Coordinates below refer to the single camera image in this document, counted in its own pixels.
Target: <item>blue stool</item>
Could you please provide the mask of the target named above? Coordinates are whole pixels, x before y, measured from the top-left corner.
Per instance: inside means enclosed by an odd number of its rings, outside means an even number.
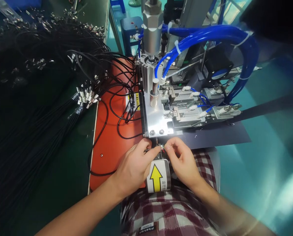
[[[138,45],[138,41],[130,39],[130,36],[136,33],[141,33],[143,20],[139,16],[128,17],[120,20],[121,34],[123,36],[123,43],[125,55],[131,56],[131,46]]]
[[[110,5],[111,6],[120,5],[121,11],[123,13],[126,13],[125,5],[124,5],[124,0],[110,0]]]

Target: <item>gray panel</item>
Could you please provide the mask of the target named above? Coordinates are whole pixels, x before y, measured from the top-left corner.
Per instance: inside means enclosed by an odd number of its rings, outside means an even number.
[[[223,122],[203,126],[202,129],[186,130],[178,135],[190,149],[209,148],[223,145],[251,142],[250,137],[241,122],[229,126]],[[159,143],[166,143],[168,137],[159,137]]]

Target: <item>yellow arrow label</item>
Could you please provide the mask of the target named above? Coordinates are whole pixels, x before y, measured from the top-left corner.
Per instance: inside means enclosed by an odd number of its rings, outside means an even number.
[[[150,177],[150,180],[153,180],[154,192],[160,192],[161,191],[161,180],[160,180],[161,178],[163,178],[163,176],[161,175],[161,173],[159,172],[158,168],[154,164],[153,170],[152,170],[152,173],[151,173],[151,177]]]

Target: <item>silver cylinder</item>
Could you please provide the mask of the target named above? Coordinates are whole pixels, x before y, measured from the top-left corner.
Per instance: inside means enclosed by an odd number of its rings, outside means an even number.
[[[152,81],[152,90],[150,91],[150,106],[151,107],[156,107],[157,105],[157,100],[159,98],[159,79],[154,78]]]
[[[158,101],[159,96],[160,96],[160,93],[158,93],[157,95],[153,95],[152,93],[150,93],[150,106],[151,107],[157,106],[157,101]]]
[[[159,79],[154,78],[152,81],[152,94],[153,95],[157,95],[159,93],[158,86],[159,86]]]
[[[152,5],[149,1],[145,3],[143,11],[143,25],[145,53],[149,56],[158,55],[161,46],[163,25],[161,1],[157,1],[155,5]]]

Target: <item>checkered fabric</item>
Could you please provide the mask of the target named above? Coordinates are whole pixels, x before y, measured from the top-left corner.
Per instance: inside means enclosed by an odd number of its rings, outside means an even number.
[[[198,170],[215,190],[216,181],[210,157],[202,149],[192,151]],[[140,189],[122,202],[122,235],[219,235],[208,219],[202,202],[183,185],[170,165],[172,187],[169,191],[148,193]],[[156,230],[141,233],[147,224]]]

